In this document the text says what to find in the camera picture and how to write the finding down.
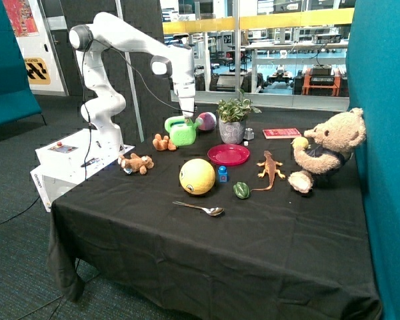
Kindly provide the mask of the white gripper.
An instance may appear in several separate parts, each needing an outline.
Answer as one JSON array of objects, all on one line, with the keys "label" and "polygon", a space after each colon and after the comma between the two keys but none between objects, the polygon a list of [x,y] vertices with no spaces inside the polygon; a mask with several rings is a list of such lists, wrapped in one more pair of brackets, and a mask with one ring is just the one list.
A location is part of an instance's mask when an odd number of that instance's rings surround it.
[{"label": "white gripper", "polygon": [[176,85],[176,95],[184,117],[195,113],[195,85]]}]

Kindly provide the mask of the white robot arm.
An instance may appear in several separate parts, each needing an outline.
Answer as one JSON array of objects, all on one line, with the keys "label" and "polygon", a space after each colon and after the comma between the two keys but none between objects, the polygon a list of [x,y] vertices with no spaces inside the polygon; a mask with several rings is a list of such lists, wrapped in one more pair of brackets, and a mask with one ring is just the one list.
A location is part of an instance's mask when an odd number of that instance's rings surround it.
[{"label": "white robot arm", "polygon": [[121,129],[111,118],[126,107],[125,98],[114,90],[106,74],[101,58],[105,49],[152,56],[152,72],[158,77],[172,79],[183,113],[176,124],[165,124],[170,139],[178,147],[194,144],[199,122],[192,120],[196,110],[195,63],[190,46],[165,45],[105,12],[96,14],[91,24],[74,26],[69,32],[69,40],[76,50],[83,82],[96,94],[96,98],[82,105],[81,114],[97,129],[101,146],[114,153],[123,148]]}]

